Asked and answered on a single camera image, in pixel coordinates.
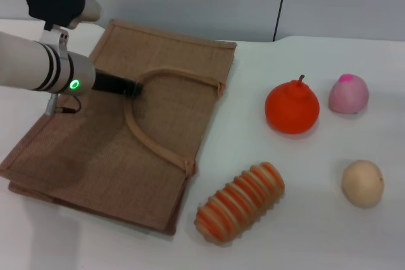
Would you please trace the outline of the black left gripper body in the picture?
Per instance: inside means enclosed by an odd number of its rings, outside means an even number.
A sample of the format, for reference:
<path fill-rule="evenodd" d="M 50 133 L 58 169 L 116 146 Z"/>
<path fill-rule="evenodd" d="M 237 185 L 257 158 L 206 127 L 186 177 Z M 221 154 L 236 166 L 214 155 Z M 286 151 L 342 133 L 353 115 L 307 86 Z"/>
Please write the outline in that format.
<path fill-rule="evenodd" d="M 108 92 L 127 97 L 136 97 L 142 92 L 142 84 L 127 78 L 118 77 L 96 69 L 92 90 Z"/>

